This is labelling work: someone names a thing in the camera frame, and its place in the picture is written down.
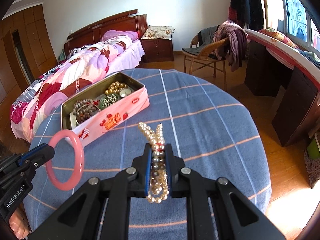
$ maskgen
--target white wall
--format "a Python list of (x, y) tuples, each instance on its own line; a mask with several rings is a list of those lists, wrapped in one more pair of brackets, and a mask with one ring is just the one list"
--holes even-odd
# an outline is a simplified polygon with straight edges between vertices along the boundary
[(56, 57), (69, 31), (123, 11), (138, 9), (147, 14), (149, 25), (171, 25), (174, 50), (188, 47), (206, 27), (228, 18), (230, 0), (45, 0), (44, 18)]

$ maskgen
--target human hand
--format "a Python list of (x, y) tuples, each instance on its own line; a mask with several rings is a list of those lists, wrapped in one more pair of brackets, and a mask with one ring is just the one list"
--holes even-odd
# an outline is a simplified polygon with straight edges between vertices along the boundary
[(18, 209), (10, 217), (9, 225), (18, 239), (25, 238), (29, 234), (28, 225)]

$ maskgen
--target blue plaid tablecloth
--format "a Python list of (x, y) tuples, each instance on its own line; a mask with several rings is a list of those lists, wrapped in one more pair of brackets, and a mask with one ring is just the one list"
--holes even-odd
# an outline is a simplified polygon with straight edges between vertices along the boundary
[[(125, 74), (144, 83), (150, 106), (84, 148), (85, 165), (78, 186), (56, 189), (40, 167), (34, 188), (24, 204), (32, 229), (36, 229), (90, 177), (106, 179), (131, 166), (143, 154), (145, 137), (137, 128), (146, 122), (155, 129), (163, 124), (166, 143), (186, 166), (203, 177), (228, 178), (261, 211), (271, 196), (264, 148), (249, 111), (228, 93), (205, 80), (175, 70), (134, 69)], [(60, 107), (40, 125), (31, 149), (48, 143), (60, 128)], [(57, 178), (67, 181), (74, 166), (73, 148), (61, 140), (52, 165)], [(150, 204), (132, 199), (129, 239), (186, 239), (186, 202), (168, 199)]]

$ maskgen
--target metal screw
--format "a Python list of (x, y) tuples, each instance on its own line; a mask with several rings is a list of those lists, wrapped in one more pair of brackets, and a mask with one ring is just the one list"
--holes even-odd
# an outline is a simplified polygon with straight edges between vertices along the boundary
[(135, 174), (137, 172), (137, 169), (134, 167), (129, 167), (125, 170), (128, 174)]
[(92, 177), (89, 179), (89, 184), (90, 185), (97, 185), (99, 182), (99, 179), (97, 177)]
[(221, 184), (221, 185), (227, 185), (228, 184), (228, 180), (224, 177), (221, 177), (218, 179), (218, 182)]
[(188, 167), (183, 167), (183, 168), (181, 169), (181, 173), (188, 175), (188, 174), (191, 173), (191, 169), (188, 168)]

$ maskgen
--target pink ring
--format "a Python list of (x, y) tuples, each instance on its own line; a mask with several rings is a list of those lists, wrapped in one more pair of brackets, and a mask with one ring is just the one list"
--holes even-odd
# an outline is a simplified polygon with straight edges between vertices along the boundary
[(81, 141), (78, 138), (78, 136), (71, 130), (61, 130), (57, 132), (50, 140), (48, 145), (51, 147), (55, 147), (57, 143), (62, 139), (68, 137), (70, 138), (70, 141), (72, 143), (72, 146), (75, 150), (75, 166), (73, 167), (73, 173), (71, 174), (70, 179), (68, 179), (67, 182), (62, 183), (58, 181), (56, 178), (53, 168), (52, 168), (52, 163), (51, 160), (49, 160), (45, 164), (45, 169), (47, 170), (48, 177), (50, 181), (52, 182), (53, 185), (55, 185), (56, 188), (60, 190), (71, 190), (73, 189), (80, 181), (82, 177), (82, 173), (84, 170), (84, 151), (83, 147), (81, 145)]

